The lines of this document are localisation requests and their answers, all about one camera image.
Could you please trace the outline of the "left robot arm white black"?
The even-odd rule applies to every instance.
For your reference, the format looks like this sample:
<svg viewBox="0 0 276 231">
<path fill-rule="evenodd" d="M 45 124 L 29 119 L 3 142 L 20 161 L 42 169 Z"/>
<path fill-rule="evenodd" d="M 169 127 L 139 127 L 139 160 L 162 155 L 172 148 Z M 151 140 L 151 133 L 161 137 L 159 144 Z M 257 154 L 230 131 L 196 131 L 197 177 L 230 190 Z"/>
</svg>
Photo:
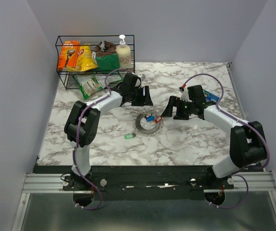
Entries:
<svg viewBox="0 0 276 231">
<path fill-rule="evenodd" d="M 116 87 L 107 87 L 108 92 L 90 102 L 74 103 L 64 132 L 73 145 L 72 171 L 76 174 L 74 185 L 85 190 L 90 186 L 91 170 L 90 144 L 96 137 L 100 117 L 125 103 L 132 106 L 153 106 L 149 86 L 143 85 L 141 77 L 127 72 L 122 82 Z"/>
</svg>

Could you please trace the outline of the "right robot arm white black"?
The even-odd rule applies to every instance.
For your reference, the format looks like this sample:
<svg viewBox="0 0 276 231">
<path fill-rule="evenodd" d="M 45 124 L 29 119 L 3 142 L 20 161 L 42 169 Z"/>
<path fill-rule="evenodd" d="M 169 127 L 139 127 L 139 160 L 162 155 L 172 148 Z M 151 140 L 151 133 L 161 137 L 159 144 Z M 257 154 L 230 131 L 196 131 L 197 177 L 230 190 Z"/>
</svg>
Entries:
<svg viewBox="0 0 276 231">
<path fill-rule="evenodd" d="M 223 178 L 269 157 L 261 123 L 242 120 L 221 109 L 217 102 L 207 101 L 201 85 L 183 90 L 181 97 L 170 96 L 161 114 L 175 120 L 189 120 L 190 115 L 214 124 L 230 137 L 229 156 L 207 169 L 208 187 L 215 189 Z"/>
</svg>

